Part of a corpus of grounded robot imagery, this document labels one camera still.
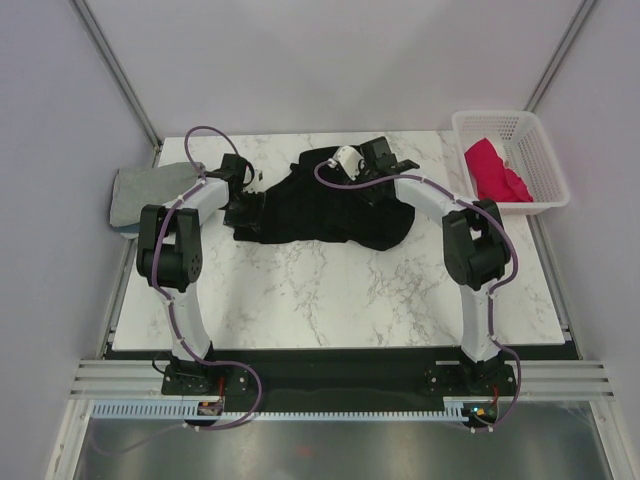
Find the table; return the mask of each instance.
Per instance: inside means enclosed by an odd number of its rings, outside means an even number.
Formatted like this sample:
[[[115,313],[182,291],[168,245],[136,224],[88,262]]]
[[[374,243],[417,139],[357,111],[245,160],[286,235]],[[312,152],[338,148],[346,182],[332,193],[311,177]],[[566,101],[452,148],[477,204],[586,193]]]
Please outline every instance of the table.
[[[385,135],[398,160],[409,158],[433,180],[461,190],[451,132],[321,133],[234,136],[240,154],[265,176],[282,180],[311,148],[359,144]],[[194,137],[191,151],[207,169],[229,151],[219,137]],[[168,138],[159,165],[187,161],[182,138]],[[219,349],[450,346],[462,337],[458,286],[444,267],[442,231],[416,214],[397,247],[377,252],[354,242],[285,245],[236,242],[223,212],[202,227],[198,296],[205,329]],[[496,333],[508,344],[564,343],[527,220],[504,217],[521,262],[500,291]],[[135,268],[114,350],[168,350],[162,304]]]

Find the marble table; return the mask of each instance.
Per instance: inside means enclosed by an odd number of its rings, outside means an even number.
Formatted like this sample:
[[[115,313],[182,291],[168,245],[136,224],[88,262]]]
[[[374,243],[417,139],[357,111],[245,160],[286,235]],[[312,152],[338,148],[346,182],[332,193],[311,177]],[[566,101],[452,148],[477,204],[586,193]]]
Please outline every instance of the marble table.
[[[308,149],[358,144],[386,135],[399,160],[461,191],[451,132],[322,133],[232,137],[261,169],[265,188],[282,180]],[[160,165],[186,161],[182,138],[166,140]],[[196,137],[191,150],[207,169],[228,145]],[[421,214],[387,252],[356,243],[259,245],[233,240],[216,213],[202,228],[204,267],[198,296],[215,348],[355,348],[459,344],[458,286],[442,257],[442,231]],[[508,344],[561,344],[563,334],[525,217],[504,218],[521,259],[516,281],[497,300],[496,333]],[[114,350],[164,350],[171,336],[160,300],[135,268],[129,278]]]

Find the gray floor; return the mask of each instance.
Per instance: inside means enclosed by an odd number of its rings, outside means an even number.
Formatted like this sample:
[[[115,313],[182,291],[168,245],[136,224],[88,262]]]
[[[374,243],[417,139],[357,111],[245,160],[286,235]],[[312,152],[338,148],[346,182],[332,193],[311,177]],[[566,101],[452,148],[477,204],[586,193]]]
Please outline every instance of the gray floor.
[[[169,425],[94,420],[104,449]],[[588,405],[520,404],[493,434],[403,422],[257,421],[236,430],[179,429],[106,458],[92,450],[78,479],[402,480],[610,479]]]

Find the gray folded cloth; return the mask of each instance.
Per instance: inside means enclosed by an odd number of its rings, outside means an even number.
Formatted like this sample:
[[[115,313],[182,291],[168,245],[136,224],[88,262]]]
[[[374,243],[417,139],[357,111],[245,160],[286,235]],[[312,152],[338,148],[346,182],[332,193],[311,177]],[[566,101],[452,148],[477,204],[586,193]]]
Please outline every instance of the gray folded cloth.
[[[113,183],[109,223],[113,227],[139,223],[142,207],[173,200],[191,188],[197,178],[191,164],[185,162],[159,168],[121,168]]]

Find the white laundry basket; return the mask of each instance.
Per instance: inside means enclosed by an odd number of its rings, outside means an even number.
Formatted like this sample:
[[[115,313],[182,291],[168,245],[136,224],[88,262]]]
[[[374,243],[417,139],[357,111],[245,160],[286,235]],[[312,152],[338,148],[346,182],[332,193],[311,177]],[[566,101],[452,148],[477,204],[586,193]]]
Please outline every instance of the white laundry basket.
[[[476,142],[487,138],[506,166],[527,184],[533,202],[498,202],[503,214],[535,215],[551,207],[569,203],[564,181],[553,149],[538,117],[517,110],[473,110],[452,117],[458,160],[467,188],[460,192],[477,198],[464,154]]]

